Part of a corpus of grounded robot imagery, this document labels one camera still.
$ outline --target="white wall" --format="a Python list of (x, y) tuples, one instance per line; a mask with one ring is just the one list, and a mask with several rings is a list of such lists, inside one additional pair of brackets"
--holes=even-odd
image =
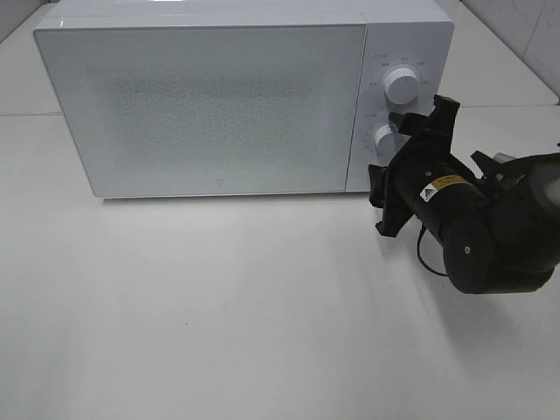
[(463, 0), (560, 95), (560, 0)]
[(44, 0), (0, 0), (0, 41), (26, 20)]

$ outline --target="white table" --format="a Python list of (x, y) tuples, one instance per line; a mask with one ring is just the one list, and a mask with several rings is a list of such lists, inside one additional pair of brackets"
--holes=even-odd
[[(559, 121), (465, 108), (454, 149), (554, 151)], [(0, 418), (557, 418), (560, 275), (462, 295), (363, 195), (102, 202), (61, 116), (0, 133)]]
[(0, 43), (0, 115), (60, 114), (32, 34), (53, 6), (40, 7)]

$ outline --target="white microwave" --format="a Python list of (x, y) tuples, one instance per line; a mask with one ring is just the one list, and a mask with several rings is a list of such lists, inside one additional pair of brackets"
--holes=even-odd
[(431, 0), (62, 0), (34, 35), (94, 194), (126, 198), (368, 191), (452, 32)]

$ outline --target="timer knob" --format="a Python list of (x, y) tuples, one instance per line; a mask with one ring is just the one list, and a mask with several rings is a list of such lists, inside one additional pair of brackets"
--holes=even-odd
[(383, 78), (385, 95), (395, 105), (404, 105), (418, 97), (420, 80), (417, 73), (409, 67), (397, 67)]

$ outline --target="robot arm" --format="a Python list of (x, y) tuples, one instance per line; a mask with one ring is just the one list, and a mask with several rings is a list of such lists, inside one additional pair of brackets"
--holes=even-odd
[(560, 263), (560, 153), (510, 159), (476, 151), (476, 178), (451, 154), (458, 110), (436, 96), (430, 116), (389, 116), (411, 137), (387, 167), (368, 167), (370, 202), (383, 209), (376, 227), (395, 237), (415, 214), (464, 293), (535, 291)]

